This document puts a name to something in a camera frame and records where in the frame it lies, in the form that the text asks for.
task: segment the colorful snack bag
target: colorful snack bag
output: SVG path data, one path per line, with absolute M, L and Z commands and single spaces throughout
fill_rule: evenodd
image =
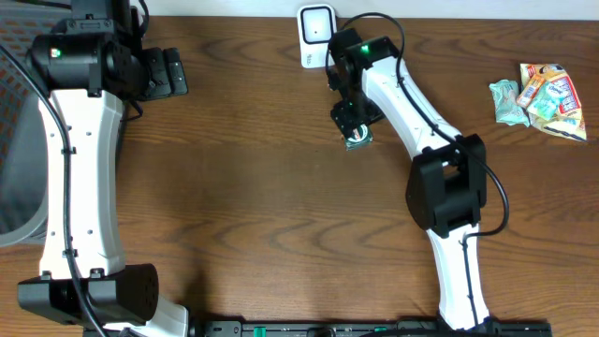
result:
M 526 109 L 529 113 L 535 114 L 544 120 L 550 120 L 558 111 L 568 93 L 550 82 L 543 84 L 533 101 Z
M 497 123 L 524 124 L 526 127 L 531 124 L 524 110 L 516 104 L 516 96 L 518 95 L 516 81 L 501 80 L 489 84 L 489 88 L 495 102 L 495 120 Z
M 531 104 L 533 98 L 536 96 L 536 93 L 539 92 L 539 89 L 545 84 L 546 80 L 541 75 L 534 75 L 524 87 L 522 94 L 518 96 L 516 103 L 524 109 L 528 108 L 528 105 Z
M 528 84 L 535 75 L 563 89 L 567 96 L 557 112 L 548 121 L 531 114 L 531 124 L 553 136 L 575 140 L 586 140 L 587 132 L 582 117 L 582 106 L 568 73 L 560 65 L 520 65 L 522 85 Z

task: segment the brown tabletop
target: brown tabletop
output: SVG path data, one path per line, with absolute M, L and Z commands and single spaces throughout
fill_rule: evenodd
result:
M 404 20 L 405 59 L 432 105 L 486 142 L 511 202 L 509 228 L 479 244 L 485 300 L 502 319 L 547 319 L 556 336 L 599 322 L 599 23 Z M 382 21 L 364 37 L 398 38 Z M 300 65 L 295 19 L 153 18 L 145 47 L 178 47 L 189 95 L 143 104 L 117 171 L 129 264 L 153 263 L 160 291 L 202 317 L 396 320 L 435 315 L 431 244 L 404 202 L 410 159 L 389 125 L 346 152 L 339 100 Z M 489 84 L 519 63 L 559 63 L 590 141 L 495 123 Z M 483 229 L 501 203 L 489 183 Z M 17 283 L 40 246 L 0 251 L 0 332 L 80 335 L 26 313 Z

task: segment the white wall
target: white wall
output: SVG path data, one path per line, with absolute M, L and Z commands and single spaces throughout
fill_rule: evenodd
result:
M 398 18 L 599 20 L 599 0 L 325 0 L 342 18 L 381 11 Z M 146 0 L 152 15 L 294 17 L 319 0 Z

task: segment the wood grain surface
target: wood grain surface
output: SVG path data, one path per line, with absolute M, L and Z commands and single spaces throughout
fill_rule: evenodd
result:
M 599 322 L 599 22 L 405 20 L 405 59 L 432 105 L 479 134 L 512 212 L 479 244 L 485 299 L 501 319 L 547 319 L 556 336 Z M 398 33 L 359 22 L 364 37 Z M 410 160 L 387 121 L 346 152 L 339 100 L 300 66 L 295 19 L 153 18 L 145 47 L 178 47 L 189 95 L 143 104 L 117 172 L 128 263 L 153 263 L 160 291 L 201 317 L 396 320 L 435 315 L 431 244 L 404 202 Z M 590 141 L 495 123 L 488 85 L 519 63 L 572 77 Z M 502 215 L 489 184 L 482 228 Z M 0 254 L 0 332 L 80 335 L 19 308 L 42 249 Z

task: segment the wooden table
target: wooden table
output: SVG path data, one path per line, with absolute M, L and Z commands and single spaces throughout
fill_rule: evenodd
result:
M 479 244 L 485 299 L 502 319 L 546 318 L 556 336 L 599 322 L 599 23 L 404 20 L 405 59 L 429 101 L 479 134 L 508 191 L 509 229 Z M 381 21 L 364 37 L 398 37 Z M 346 152 L 337 93 L 300 66 L 295 19 L 153 18 L 146 47 L 178 47 L 189 95 L 143 104 L 117 178 L 128 263 L 202 317 L 396 320 L 435 315 L 431 244 L 404 202 L 410 160 L 387 121 Z M 590 141 L 495 123 L 489 83 L 519 63 L 560 63 Z M 489 183 L 484 229 L 499 223 Z M 80 335 L 19 308 L 42 247 L 0 255 L 3 336 Z

